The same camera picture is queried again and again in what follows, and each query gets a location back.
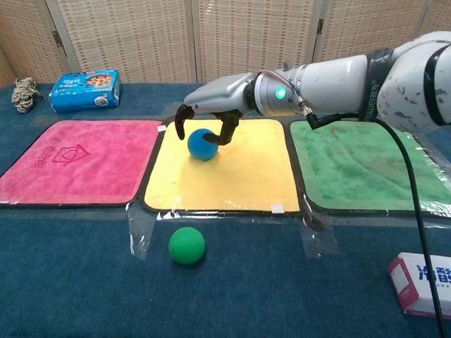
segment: green towel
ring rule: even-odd
[[[414,209],[404,160],[381,126],[342,121],[311,130],[299,121],[290,130],[314,203],[345,210]],[[443,204],[451,204],[449,179],[410,134],[398,134],[414,167],[421,207],[441,211]]]

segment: pink towel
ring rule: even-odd
[[[0,177],[0,203],[125,204],[137,193],[160,124],[55,123]]]

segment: black cable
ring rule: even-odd
[[[443,321],[442,308],[440,307],[440,299],[438,298],[437,287],[435,285],[435,276],[433,274],[431,255],[429,253],[426,232],[424,231],[423,218],[421,217],[420,200],[418,196],[418,190],[416,188],[415,174],[414,169],[412,167],[412,162],[410,161],[409,154],[407,153],[404,144],[402,143],[401,139],[397,136],[396,132],[391,128],[391,126],[389,126],[387,123],[379,119],[376,119],[375,122],[379,124],[381,127],[383,127],[385,130],[387,130],[387,132],[395,140],[398,148],[401,151],[402,157],[404,158],[404,162],[406,163],[407,173],[409,174],[410,189],[412,190],[412,198],[414,200],[416,223],[418,225],[418,231],[420,234],[424,260],[426,261],[426,267],[428,269],[429,287],[431,288],[432,300],[434,302],[435,318],[437,320],[437,326],[438,331],[440,332],[440,336],[446,337],[445,323]]]

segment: blue ball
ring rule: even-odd
[[[208,129],[195,130],[188,138],[188,150],[198,160],[207,161],[213,158],[218,151],[218,146],[204,140],[206,133],[213,133]]]

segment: cardboard box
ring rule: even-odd
[[[49,94],[57,113],[116,107],[121,94],[119,72],[113,69],[62,74]]]
[[[443,317],[451,319],[451,258],[432,255],[431,260]],[[388,272],[404,313],[435,317],[423,254],[400,253]]]

